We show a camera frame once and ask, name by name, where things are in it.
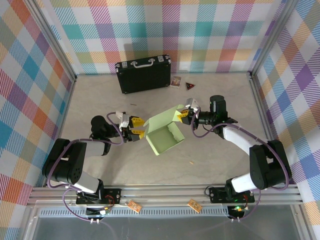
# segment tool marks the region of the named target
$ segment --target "light green box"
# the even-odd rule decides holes
[[[144,136],[155,155],[162,154],[168,149],[181,143],[185,137],[174,122],[179,122],[178,115],[181,113],[177,109],[184,108],[179,104],[169,110],[149,118],[144,127],[147,126]]]

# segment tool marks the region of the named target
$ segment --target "black briefcase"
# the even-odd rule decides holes
[[[123,94],[168,87],[171,60],[169,55],[118,62],[116,75]]]

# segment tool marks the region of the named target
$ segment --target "red triangle sign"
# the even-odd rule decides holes
[[[195,85],[194,84],[192,84],[192,83],[185,83],[185,86],[186,86],[186,89],[187,90],[190,90],[190,89],[192,89]]]

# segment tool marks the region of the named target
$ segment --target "plaid wallpaper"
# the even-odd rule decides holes
[[[320,0],[299,1],[258,73],[258,85],[320,239]]]
[[[202,73],[248,71],[285,0],[38,3],[79,74],[115,73],[117,62],[162,54],[173,73]]]
[[[0,1],[0,240],[16,239],[69,98],[68,78],[23,0]]]

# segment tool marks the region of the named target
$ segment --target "briefcase handle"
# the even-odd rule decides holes
[[[136,61],[133,61],[131,62],[131,64],[136,68],[136,69],[141,69],[141,68],[146,68],[146,67],[151,67],[153,64],[154,64],[154,59],[153,58],[150,58],[148,60],[148,62],[151,62],[150,64],[144,64],[144,65],[140,65],[140,66],[137,66],[136,64],[138,64]]]

